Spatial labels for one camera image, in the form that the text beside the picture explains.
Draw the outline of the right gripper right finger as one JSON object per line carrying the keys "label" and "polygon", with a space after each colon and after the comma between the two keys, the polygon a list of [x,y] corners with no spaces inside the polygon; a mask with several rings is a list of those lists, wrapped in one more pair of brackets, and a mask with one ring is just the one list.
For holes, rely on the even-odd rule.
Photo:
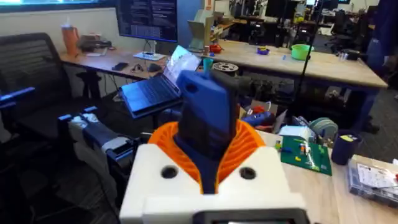
{"label": "right gripper right finger", "polygon": [[259,132],[241,120],[237,120],[236,135],[221,158],[214,186],[217,194],[289,190],[277,150],[267,146]]}

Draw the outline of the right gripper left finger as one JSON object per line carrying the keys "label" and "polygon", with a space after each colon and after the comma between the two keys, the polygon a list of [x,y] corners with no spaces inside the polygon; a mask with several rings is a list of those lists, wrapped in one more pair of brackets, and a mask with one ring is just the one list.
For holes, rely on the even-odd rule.
{"label": "right gripper left finger", "polygon": [[191,223],[189,200],[200,196],[201,176],[176,145],[176,121],[154,131],[138,147],[119,213],[121,223]]}

